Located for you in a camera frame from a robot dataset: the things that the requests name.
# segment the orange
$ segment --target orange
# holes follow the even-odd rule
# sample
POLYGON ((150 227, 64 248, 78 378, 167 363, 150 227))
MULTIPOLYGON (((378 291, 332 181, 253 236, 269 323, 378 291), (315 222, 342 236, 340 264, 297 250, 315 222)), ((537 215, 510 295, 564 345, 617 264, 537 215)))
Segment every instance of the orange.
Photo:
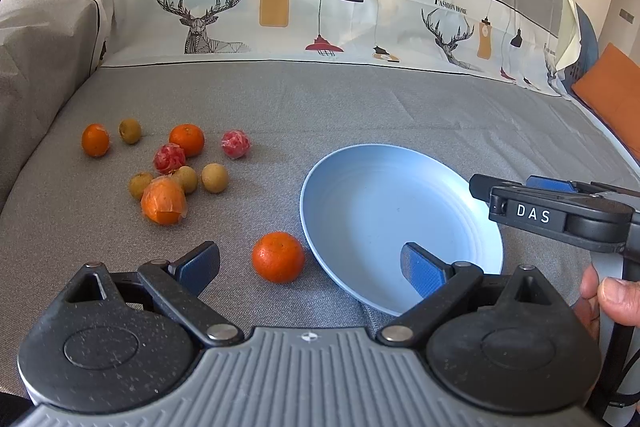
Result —
POLYGON ((169 142, 178 144, 184 150, 187 158, 197 156, 204 147, 204 134, 202 129, 192 123, 183 123, 174 127, 169 133, 169 142))
POLYGON ((286 283, 300 275, 305 253, 300 242, 287 232, 271 232, 260 238, 252 253, 258 275, 270 282, 286 283))
POLYGON ((82 149, 89 156, 99 158, 109 150, 109 134, 99 123, 92 123, 82 133, 82 149))
POLYGON ((175 225, 187 215, 187 199, 182 187, 169 176, 155 178, 146 186, 140 207, 145 216, 158 225, 175 225))

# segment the plate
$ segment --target plate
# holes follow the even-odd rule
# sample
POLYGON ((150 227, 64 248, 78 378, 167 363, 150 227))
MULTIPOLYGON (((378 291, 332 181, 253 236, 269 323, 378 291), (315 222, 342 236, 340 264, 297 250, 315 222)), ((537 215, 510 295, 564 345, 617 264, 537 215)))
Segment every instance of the plate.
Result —
POLYGON ((337 150, 306 176, 300 219, 329 276, 359 301, 401 315, 420 301, 400 251, 414 241, 445 261, 502 269, 502 238, 460 175, 424 154, 386 144, 337 150))

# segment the orange cushion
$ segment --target orange cushion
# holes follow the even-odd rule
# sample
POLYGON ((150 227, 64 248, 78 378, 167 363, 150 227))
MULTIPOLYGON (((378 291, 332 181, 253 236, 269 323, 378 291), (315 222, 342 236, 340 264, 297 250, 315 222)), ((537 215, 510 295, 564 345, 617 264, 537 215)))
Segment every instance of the orange cushion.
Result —
POLYGON ((572 86, 640 160, 640 68, 613 44, 572 86))

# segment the pink plastic-wrapped ball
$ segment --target pink plastic-wrapped ball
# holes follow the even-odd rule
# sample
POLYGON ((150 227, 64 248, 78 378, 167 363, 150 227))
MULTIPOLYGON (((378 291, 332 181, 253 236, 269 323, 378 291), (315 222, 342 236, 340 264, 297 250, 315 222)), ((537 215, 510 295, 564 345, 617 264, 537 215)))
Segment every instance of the pink plastic-wrapped ball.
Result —
POLYGON ((232 160, 236 160, 251 149, 251 141, 249 137, 238 129, 227 131, 220 142, 223 152, 232 160))
POLYGON ((154 167, 161 174, 170 174, 173 171, 177 171, 186 163, 187 158, 184 155, 184 150, 175 143, 162 145, 154 156, 154 167))

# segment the deer antlers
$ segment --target deer antlers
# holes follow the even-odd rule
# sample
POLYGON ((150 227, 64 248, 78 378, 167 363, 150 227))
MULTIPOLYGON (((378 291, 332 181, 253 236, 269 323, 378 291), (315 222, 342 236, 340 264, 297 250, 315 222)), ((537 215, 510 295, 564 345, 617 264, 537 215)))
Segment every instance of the deer antlers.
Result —
POLYGON ((437 10, 439 10, 439 8, 436 8, 435 10, 431 11, 428 15, 427 18, 424 18, 424 10, 421 10, 422 12, 422 21, 424 22, 424 25, 427 26, 427 29, 433 33, 436 37, 436 44, 439 45, 439 47, 443 47, 446 46, 448 49, 450 50, 454 50, 457 47, 457 42, 460 41, 465 41, 467 40, 471 35, 474 34, 474 31, 476 29, 476 27, 474 26, 473 28, 471 26, 469 26, 468 21, 466 20, 466 17, 464 17, 465 19, 465 23, 466 23, 466 31, 464 33, 460 33, 461 28, 460 26, 458 26, 458 32, 451 38, 451 40, 448 43, 444 43, 444 41, 442 40, 442 33, 440 31, 438 31, 438 28, 440 27, 440 21, 436 22, 435 27, 433 27, 433 23, 431 22, 431 16, 437 12, 437 10))
MULTIPOLYGON (((178 1, 178 6, 175 7, 174 2, 172 0, 156 0, 158 4, 162 7, 164 11, 169 13, 173 13, 175 15, 179 15, 185 21, 193 21, 194 17, 191 15, 190 11, 187 10, 182 5, 182 0, 178 1)), ((225 0, 223 6, 220 6, 220 0, 216 0, 216 5, 209 8, 202 17, 202 21, 207 24, 211 24, 217 20, 217 13, 223 12, 224 10, 229 10, 237 5, 241 0, 225 0)))
POLYGON ((162 7, 164 11, 173 13, 175 15, 179 15, 186 21, 193 20, 193 17, 191 16, 191 13, 189 12, 189 10, 187 10, 184 6, 182 6, 182 0, 178 1, 177 8, 174 6, 174 2, 172 0, 162 0, 162 2, 160 2, 160 0, 156 0, 156 1, 158 1, 158 4, 162 7))

